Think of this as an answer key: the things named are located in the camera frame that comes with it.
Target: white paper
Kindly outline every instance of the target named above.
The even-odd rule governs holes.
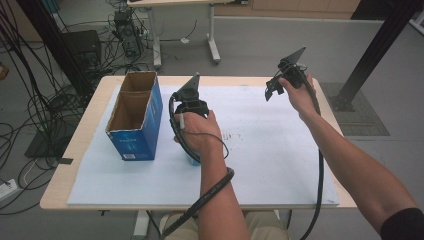
[[[154,161],[128,162],[105,133],[119,87],[85,153],[69,205],[185,207],[199,197],[200,167],[192,166],[173,141],[168,101],[179,87],[161,86],[164,103]],[[235,170],[233,188],[241,206],[313,206],[318,186],[318,148],[287,94],[265,101],[265,87],[199,87],[214,110]],[[329,174],[323,205],[339,203]]]

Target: black pole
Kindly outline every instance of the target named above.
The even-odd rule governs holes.
[[[351,103],[355,95],[408,24],[421,3],[422,0],[397,1],[394,9],[378,30],[338,95],[330,97],[330,104],[335,111],[353,111]]]
[[[44,7],[42,0],[17,0],[17,3],[75,88],[80,96],[81,104],[86,107],[94,93],[94,87],[85,77],[71,51],[66,47],[56,21]]]

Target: cardboard box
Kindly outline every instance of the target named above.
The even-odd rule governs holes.
[[[123,160],[154,160],[162,117],[156,72],[125,76],[106,133]]]

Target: table frame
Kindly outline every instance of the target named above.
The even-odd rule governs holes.
[[[143,0],[137,2],[129,2],[128,6],[131,8],[144,8],[147,11],[147,15],[150,23],[150,31],[153,38],[153,65],[156,69],[162,66],[161,50],[160,50],[160,39],[156,33],[155,28],[155,6],[171,6],[171,5],[182,5],[182,4],[209,4],[209,33],[206,34],[209,48],[212,53],[213,61],[218,64],[221,61],[218,48],[215,42],[214,28],[215,28],[215,3],[227,3],[232,0]]]

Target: sleeve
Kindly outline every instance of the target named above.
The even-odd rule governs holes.
[[[424,239],[424,214],[418,208],[407,208],[389,217],[380,229],[383,240]]]

